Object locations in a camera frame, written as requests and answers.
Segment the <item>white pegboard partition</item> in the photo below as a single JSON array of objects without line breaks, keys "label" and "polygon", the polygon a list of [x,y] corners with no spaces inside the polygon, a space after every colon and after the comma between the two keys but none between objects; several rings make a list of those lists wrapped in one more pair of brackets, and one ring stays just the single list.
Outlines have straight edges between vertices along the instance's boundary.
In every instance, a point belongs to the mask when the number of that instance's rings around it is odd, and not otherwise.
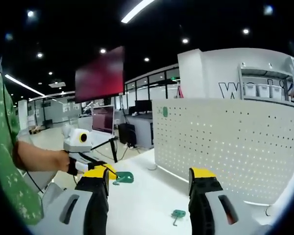
[{"label": "white pegboard partition", "polygon": [[294,172],[294,108],[258,101],[152,103],[156,164],[188,180],[212,170],[244,201],[273,204]]}]

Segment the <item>red screen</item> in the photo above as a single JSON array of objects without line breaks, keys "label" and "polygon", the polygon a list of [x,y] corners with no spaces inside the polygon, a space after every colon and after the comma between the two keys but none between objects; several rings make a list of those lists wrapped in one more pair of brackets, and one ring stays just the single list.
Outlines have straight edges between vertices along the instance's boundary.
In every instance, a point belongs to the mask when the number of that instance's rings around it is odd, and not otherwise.
[{"label": "red screen", "polygon": [[124,92],[123,47],[118,47],[75,73],[75,101],[85,102]]}]

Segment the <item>black ceiling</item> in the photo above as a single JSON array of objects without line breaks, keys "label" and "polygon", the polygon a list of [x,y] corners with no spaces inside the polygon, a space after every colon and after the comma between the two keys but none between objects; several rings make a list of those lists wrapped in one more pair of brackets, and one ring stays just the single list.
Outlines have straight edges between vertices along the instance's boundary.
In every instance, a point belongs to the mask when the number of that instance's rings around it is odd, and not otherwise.
[{"label": "black ceiling", "polygon": [[[259,47],[294,56],[290,1],[155,0],[130,23],[121,23],[139,1],[45,0],[8,7],[0,17],[13,35],[3,54],[4,74],[53,94],[59,92],[48,86],[54,81],[65,81],[63,90],[73,91],[75,70],[98,57],[101,47],[125,46],[125,80],[177,63],[178,53],[195,48]],[[264,16],[265,4],[273,6],[274,15]],[[28,20],[27,10],[35,11],[34,21]],[[247,36],[242,34],[245,27],[250,29]],[[190,43],[182,44],[183,37]],[[43,58],[36,57],[38,52]],[[7,87],[15,101],[37,96],[11,82]]]}]

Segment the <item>green clip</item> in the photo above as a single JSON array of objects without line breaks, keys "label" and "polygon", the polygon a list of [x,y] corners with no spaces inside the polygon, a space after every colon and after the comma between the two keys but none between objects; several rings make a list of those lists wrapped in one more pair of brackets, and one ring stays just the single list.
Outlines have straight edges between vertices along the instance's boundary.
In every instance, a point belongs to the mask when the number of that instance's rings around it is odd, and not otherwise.
[{"label": "green clip", "polygon": [[128,183],[131,184],[134,182],[134,175],[128,171],[116,172],[117,180],[113,182],[114,185],[120,185],[119,183]]},{"label": "green clip", "polygon": [[174,210],[173,213],[171,214],[172,217],[175,217],[175,221],[173,222],[173,225],[177,226],[175,222],[177,221],[178,218],[183,218],[185,214],[186,214],[185,211]]}]

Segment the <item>black computer tower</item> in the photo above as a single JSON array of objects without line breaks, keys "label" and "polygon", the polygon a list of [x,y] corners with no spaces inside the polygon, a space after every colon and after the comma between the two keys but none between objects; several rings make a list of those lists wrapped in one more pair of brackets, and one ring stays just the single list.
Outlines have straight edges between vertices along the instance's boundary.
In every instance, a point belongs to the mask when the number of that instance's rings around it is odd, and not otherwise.
[{"label": "black computer tower", "polygon": [[135,126],[123,123],[119,125],[119,139],[123,144],[129,144],[130,146],[136,145],[136,134],[135,134]]}]

